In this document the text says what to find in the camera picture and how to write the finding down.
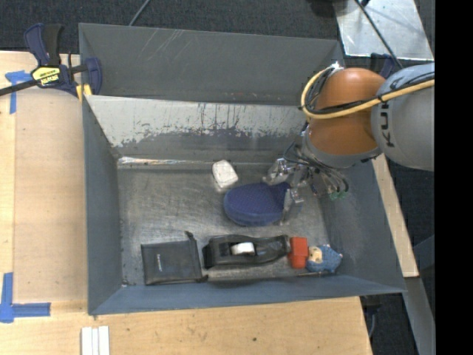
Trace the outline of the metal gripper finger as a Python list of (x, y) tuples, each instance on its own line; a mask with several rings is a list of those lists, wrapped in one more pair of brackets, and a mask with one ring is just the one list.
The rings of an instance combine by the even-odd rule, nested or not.
[(288, 177), (287, 161), (284, 158), (278, 158), (268, 169), (266, 175), (262, 177), (262, 182), (266, 184), (280, 184), (285, 182)]
[(287, 224), (290, 220), (299, 216), (304, 205), (304, 198), (299, 194), (298, 189), (288, 189), (285, 192), (285, 198), (282, 209), (282, 218), (280, 224)]

